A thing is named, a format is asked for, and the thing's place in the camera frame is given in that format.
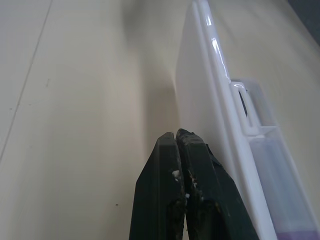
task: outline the line on surface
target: line on surface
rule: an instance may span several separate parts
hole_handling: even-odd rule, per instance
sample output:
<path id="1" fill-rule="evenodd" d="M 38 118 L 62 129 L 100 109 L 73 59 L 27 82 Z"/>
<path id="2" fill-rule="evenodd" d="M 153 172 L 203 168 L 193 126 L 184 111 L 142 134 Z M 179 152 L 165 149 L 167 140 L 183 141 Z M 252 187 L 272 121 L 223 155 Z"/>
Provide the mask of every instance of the line on surface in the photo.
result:
<path id="1" fill-rule="evenodd" d="M 54 0 L 50 0 L 49 8 L 48 8 L 48 10 L 47 10 L 47 12 L 46 12 L 46 15 L 45 15 L 45 18 L 44 18 L 44 22 L 43 22 L 43 24 L 42 24 L 42 28 L 41 28 L 41 31 L 40 31 L 40 35 L 39 35 L 38 40 L 37 40 L 36 45 L 35 45 L 35 49 L 34 49 L 34 52 L 33 52 L 32 58 L 31 58 L 31 63 L 30 63 L 30 66 L 29 66 L 29 68 L 28 68 L 28 72 L 26 73 L 24 82 L 23 82 L 22 90 L 21 90 L 21 93 L 20 93 L 20 96 L 19 96 L 17 105 L 16 105 L 16 107 L 15 107 L 15 111 L 14 111 L 14 114 L 13 114 L 13 117 L 12 117 L 12 120 L 11 120 L 11 124 L 10 124 L 10 127 L 9 127 L 9 131 L 8 131 L 6 137 L 5 137 L 4 145 L 3 145 L 3 148 L 2 148 L 2 151 L 1 151 L 1 155 L 0 155 L 0 163 L 2 162 L 2 158 L 3 158 L 3 156 L 4 156 L 5 149 L 6 149 L 6 146 L 7 146 L 8 141 L 9 141 L 9 136 L 10 136 L 11 130 L 12 130 L 12 128 L 13 128 L 15 119 L 16 119 L 16 115 L 17 115 L 17 112 L 18 112 L 18 108 L 19 108 L 19 106 L 20 106 L 20 102 L 21 102 L 21 99 L 22 99 L 22 95 L 23 95 L 23 93 L 24 93 L 24 91 L 25 91 L 25 88 L 26 88 L 26 85 L 27 85 L 27 81 L 28 81 L 28 78 L 29 78 L 29 74 L 30 74 L 30 72 L 31 72 L 32 65 L 34 64 L 34 61 L 35 61 L 35 58 L 36 58 L 36 54 L 37 54 L 37 50 L 38 50 L 38 47 L 39 47 L 39 43 L 40 43 L 42 34 L 43 34 L 43 32 L 44 32 L 45 25 L 46 25 L 46 23 L 47 23 L 47 19 L 48 19 L 49 12 L 50 12 L 50 9 L 51 9 L 51 6 L 52 6 L 53 1 L 54 1 Z"/>

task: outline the white plastic container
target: white plastic container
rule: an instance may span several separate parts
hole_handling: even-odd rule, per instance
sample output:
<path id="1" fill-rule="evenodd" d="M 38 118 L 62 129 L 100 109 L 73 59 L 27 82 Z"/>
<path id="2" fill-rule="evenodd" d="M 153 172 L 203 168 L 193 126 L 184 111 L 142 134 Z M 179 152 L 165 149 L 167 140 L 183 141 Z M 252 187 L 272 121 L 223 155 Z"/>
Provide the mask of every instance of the white plastic container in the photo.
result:
<path id="1" fill-rule="evenodd" d="M 259 238 L 317 240 L 318 225 L 268 104 L 257 85 L 230 79 L 206 0 L 187 10 L 176 94 L 181 127 L 201 136 L 231 175 Z M 302 231 L 311 238 L 299 237 Z"/>

